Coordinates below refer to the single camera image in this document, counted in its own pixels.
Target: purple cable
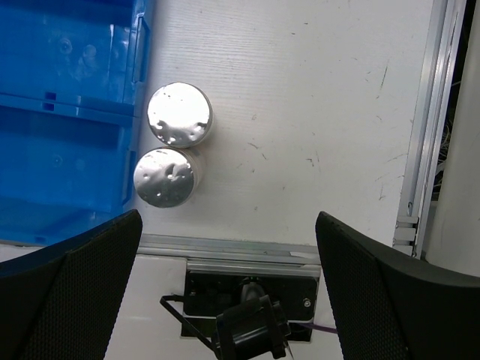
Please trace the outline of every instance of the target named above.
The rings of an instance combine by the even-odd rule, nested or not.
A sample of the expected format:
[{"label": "purple cable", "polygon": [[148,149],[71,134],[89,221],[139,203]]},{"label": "purple cable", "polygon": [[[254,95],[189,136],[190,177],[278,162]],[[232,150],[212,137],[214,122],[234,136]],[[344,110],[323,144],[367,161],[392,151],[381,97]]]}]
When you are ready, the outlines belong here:
[{"label": "purple cable", "polygon": [[337,329],[336,328],[330,328],[328,326],[315,325],[315,324],[312,324],[312,323],[308,323],[308,324],[299,323],[299,325],[301,325],[301,326],[303,326],[307,329],[318,330],[319,332],[328,332],[330,334],[337,334]]}]

